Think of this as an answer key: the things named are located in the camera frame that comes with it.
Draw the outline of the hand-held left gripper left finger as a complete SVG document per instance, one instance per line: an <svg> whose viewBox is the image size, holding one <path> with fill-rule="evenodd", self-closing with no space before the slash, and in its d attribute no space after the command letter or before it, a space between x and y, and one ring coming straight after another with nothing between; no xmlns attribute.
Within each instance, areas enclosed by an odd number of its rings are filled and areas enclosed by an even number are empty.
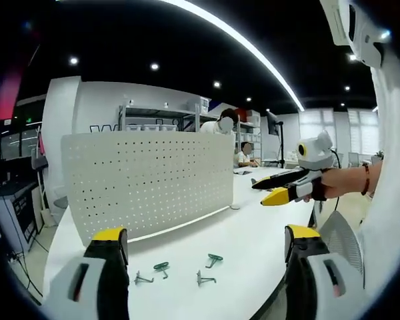
<svg viewBox="0 0 400 320"><path fill-rule="evenodd" d="M127 230L98 232L50 284L49 319L128 319Z"/></svg>

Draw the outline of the person's right hand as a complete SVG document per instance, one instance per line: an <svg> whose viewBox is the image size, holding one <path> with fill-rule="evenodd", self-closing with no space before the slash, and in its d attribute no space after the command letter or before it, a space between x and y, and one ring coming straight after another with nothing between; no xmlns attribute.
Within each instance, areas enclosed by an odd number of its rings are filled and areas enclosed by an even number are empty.
<svg viewBox="0 0 400 320"><path fill-rule="evenodd" d="M303 200L328 200L340 197L344 194L343 170L329 169L323 172L320 182L314 186L313 192L306 195Z"/></svg>

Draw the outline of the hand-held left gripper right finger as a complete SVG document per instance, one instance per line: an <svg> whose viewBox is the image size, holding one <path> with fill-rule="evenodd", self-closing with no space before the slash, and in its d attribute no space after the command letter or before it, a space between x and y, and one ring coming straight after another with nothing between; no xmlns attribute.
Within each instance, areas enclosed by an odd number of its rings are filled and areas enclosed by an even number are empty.
<svg viewBox="0 0 400 320"><path fill-rule="evenodd" d="M309 227L285 227L287 319L360 319L362 274Z"/></svg>

